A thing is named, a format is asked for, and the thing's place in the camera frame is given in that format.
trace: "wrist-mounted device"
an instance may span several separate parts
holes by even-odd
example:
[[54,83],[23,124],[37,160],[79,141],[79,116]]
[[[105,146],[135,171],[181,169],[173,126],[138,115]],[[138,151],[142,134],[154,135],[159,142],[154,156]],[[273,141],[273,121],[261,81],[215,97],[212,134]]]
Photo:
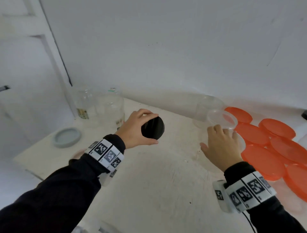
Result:
[[276,195],[259,172],[248,174],[228,187],[225,180],[214,181],[213,189],[220,208],[226,213],[241,213]]
[[85,153],[92,156],[109,171],[109,173],[102,173],[99,176],[99,181],[103,186],[109,184],[124,160],[124,155],[106,139],[94,142],[85,150]]

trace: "light blue round lid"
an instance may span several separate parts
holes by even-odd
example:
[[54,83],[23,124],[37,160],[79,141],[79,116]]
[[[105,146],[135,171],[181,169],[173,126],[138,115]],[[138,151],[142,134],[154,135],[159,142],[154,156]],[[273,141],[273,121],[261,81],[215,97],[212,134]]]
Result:
[[81,132],[77,128],[65,128],[52,137],[53,145],[57,148],[66,148],[76,144],[81,138]]

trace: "orange plastic lid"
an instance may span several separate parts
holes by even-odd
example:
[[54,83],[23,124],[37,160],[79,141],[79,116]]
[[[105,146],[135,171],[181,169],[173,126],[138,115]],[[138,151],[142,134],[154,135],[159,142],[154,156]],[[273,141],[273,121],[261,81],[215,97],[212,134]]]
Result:
[[248,112],[242,109],[239,109],[239,108],[227,107],[225,108],[225,111],[234,115],[237,118],[238,122],[241,122],[241,123],[249,124],[253,120],[252,116]]
[[235,131],[241,135],[246,144],[257,144],[263,147],[270,144],[269,136],[255,125],[241,123],[237,125]]
[[295,131],[290,126],[279,120],[266,118],[263,119],[258,126],[267,130],[274,136],[281,136],[289,139],[293,139],[296,136]]
[[270,140],[270,149],[275,150],[286,158],[286,164],[299,163],[307,165],[307,150],[300,144],[284,137],[275,137]]
[[242,159],[259,171],[266,180],[276,181],[285,176],[286,167],[278,156],[264,147],[248,145]]
[[284,177],[288,187],[302,200],[307,202],[307,167],[291,164],[286,168]]

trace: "black cable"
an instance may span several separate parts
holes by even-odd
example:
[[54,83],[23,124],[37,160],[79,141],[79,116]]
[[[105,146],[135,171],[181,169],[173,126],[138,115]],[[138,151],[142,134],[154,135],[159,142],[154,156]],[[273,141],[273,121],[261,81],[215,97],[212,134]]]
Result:
[[51,34],[52,34],[52,36],[53,36],[54,42],[55,42],[55,44],[56,44],[56,47],[57,47],[57,49],[58,49],[60,58],[61,58],[61,60],[62,60],[63,66],[64,66],[64,69],[65,69],[65,71],[66,71],[66,73],[67,73],[68,82],[69,82],[69,84],[72,86],[72,81],[70,80],[69,74],[68,74],[68,72],[67,72],[65,63],[64,63],[63,58],[62,58],[62,54],[61,54],[61,52],[60,52],[60,50],[59,50],[59,47],[58,47],[58,45],[57,45],[56,39],[55,39],[55,37],[54,37],[53,31],[52,31],[51,26],[50,26],[49,20],[48,20],[48,18],[47,18],[46,13],[45,13],[45,9],[43,8],[43,4],[41,3],[41,1],[39,1],[39,2],[40,2],[40,5],[41,5],[41,8],[42,8],[42,10],[43,10],[43,13],[44,13],[44,15],[45,15],[47,24],[48,24],[48,26],[49,26],[49,28],[50,28],[50,32],[51,32]]
[[246,219],[248,220],[249,224],[251,225],[251,228],[253,229],[253,232],[256,233],[251,221],[248,219],[248,217],[246,216],[246,214],[244,212],[242,212],[242,214],[244,214],[244,216],[246,217]]

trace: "black jacket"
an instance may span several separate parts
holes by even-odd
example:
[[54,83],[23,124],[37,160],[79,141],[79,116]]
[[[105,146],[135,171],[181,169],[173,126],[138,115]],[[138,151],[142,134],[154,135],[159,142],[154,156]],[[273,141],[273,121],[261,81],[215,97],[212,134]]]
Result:
[[[107,135],[104,138],[124,153],[125,144],[120,137]],[[228,168],[224,175],[231,185],[253,171],[255,169],[247,162],[240,162]],[[97,176],[103,172],[108,170],[87,154],[79,160],[70,160],[68,166],[55,171],[35,189],[0,211],[0,232],[71,233],[100,190]],[[258,233],[306,232],[276,197],[248,213]]]

